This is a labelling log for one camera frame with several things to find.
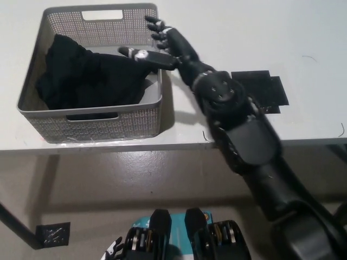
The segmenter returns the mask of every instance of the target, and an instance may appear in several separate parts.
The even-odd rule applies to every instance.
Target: basket handle
[[[123,10],[82,11],[81,13],[85,21],[122,20],[124,17]]]
[[[93,116],[95,119],[86,119],[83,116]],[[109,112],[109,113],[91,113],[91,114],[78,114],[78,115],[67,115],[66,120],[69,122],[100,122],[100,121],[114,121],[119,120],[120,116],[117,112]]]

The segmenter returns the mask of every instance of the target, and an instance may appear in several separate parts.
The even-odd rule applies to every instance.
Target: robotic arm
[[[256,100],[228,72],[216,71],[201,62],[178,30],[157,18],[145,19],[154,32],[152,38],[159,41],[157,47],[167,54],[127,47],[119,52],[154,68],[178,69],[229,167],[243,177],[273,223],[272,242],[282,259],[347,259],[345,230],[284,161],[281,142]]]

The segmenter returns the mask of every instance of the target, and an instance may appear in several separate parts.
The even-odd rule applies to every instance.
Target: gray floor
[[[287,148],[285,157],[329,210],[347,198],[347,165],[325,147]],[[0,259],[99,260],[139,217],[191,206],[236,220],[253,259],[278,259],[269,225],[217,150],[2,156],[0,201],[31,229],[72,225],[69,246],[34,251],[0,223]]]

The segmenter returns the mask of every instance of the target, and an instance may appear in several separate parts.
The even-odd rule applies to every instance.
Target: black fabric
[[[288,106],[288,98],[280,77],[271,77],[268,70],[232,72],[266,114],[280,114],[279,106]]]
[[[136,104],[144,94],[144,80],[151,72],[143,63],[122,56],[92,53],[62,35],[55,35],[46,55],[46,66],[36,89],[49,109]],[[109,115],[68,116],[70,120],[101,118],[109,118]]]

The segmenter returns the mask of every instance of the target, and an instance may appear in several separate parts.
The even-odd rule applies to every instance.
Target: white table
[[[269,70],[272,76],[280,76],[290,105],[280,107],[281,114],[268,118],[284,145],[347,143],[347,129],[341,135],[342,124],[347,127],[346,1],[153,2],[158,6],[159,16],[187,37],[205,63],[229,72]],[[172,99],[171,106],[167,106],[171,111],[163,112],[164,120],[174,115],[175,122],[151,139],[48,144],[17,111],[17,99],[44,9],[111,3],[118,2],[16,0],[2,3],[0,152],[60,154],[213,146],[204,117],[177,73],[171,76]]]

